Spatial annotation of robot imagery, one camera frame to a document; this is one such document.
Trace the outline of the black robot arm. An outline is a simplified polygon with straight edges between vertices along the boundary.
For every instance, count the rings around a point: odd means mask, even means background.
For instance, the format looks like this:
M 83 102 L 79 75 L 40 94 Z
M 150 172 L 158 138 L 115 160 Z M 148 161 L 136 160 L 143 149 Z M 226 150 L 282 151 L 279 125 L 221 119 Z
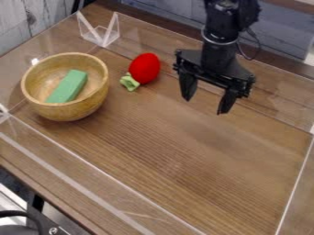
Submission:
M 239 35 L 259 20 L 258 0 L 203 0 L 206 22 L 202 27 L 202 49 L 175 51 L 174 70 L 178 72 L 182 97 L 195 95 L 198 81 L 222 88 L 217 113 L 227 114 L 238 98 L 249 97 L 255 75 L 237 60 L 243 52 Z

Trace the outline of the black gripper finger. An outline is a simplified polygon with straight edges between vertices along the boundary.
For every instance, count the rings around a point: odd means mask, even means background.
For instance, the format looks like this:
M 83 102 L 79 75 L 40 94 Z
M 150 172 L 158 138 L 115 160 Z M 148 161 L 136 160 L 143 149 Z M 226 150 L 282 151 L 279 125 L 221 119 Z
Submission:
M 198 78 L 190 73 L 179 73 L 182 97 L 190 101 L 198 88 Z
M 219 115 L 230 112 L 237 98 L 238 98 L 238 91 L 234 89 L 227 89 L 225 96 L 222 96 L 222 99 L 221 99 L 219 105 L 218 105 L 218 109 L 217 109 L 217 113 Z

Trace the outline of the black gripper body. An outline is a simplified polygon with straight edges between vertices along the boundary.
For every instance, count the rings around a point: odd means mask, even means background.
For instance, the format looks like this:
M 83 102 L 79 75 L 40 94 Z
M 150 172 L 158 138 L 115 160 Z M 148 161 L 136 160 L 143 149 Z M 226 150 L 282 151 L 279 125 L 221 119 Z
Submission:
M 178 49 L 174 53 L 174 70 L 190 73 L 198 81 L 227 90 L 238 91 L 238 98 L 249 97 L 255 83 L 254 74 L 239 64 L 235 57 L 235 44 L 218 46 L 210 42 L 199 50 Z

